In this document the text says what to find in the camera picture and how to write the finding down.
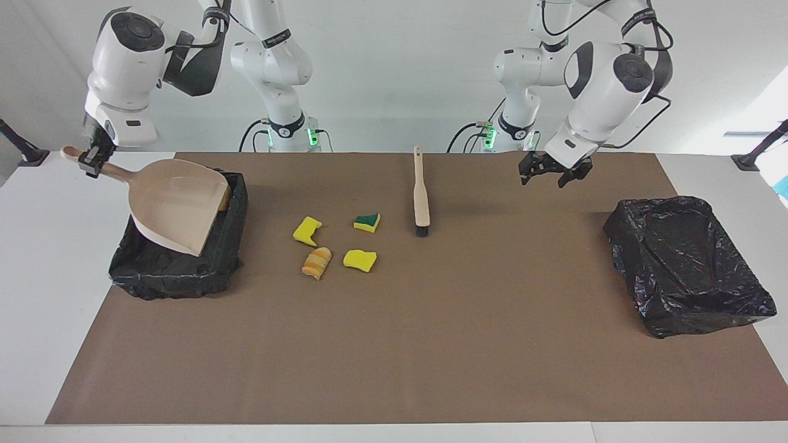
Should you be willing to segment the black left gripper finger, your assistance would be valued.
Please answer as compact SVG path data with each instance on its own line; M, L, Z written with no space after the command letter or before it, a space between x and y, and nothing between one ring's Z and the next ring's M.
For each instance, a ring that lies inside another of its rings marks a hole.
M582 159L574 167L566 169L561 175L558 186L563 189L573 180L583 180L593 168L593 159Z
M527 185L530 179L541 174L541 158L536 153L527 153L518 163L521 185Z

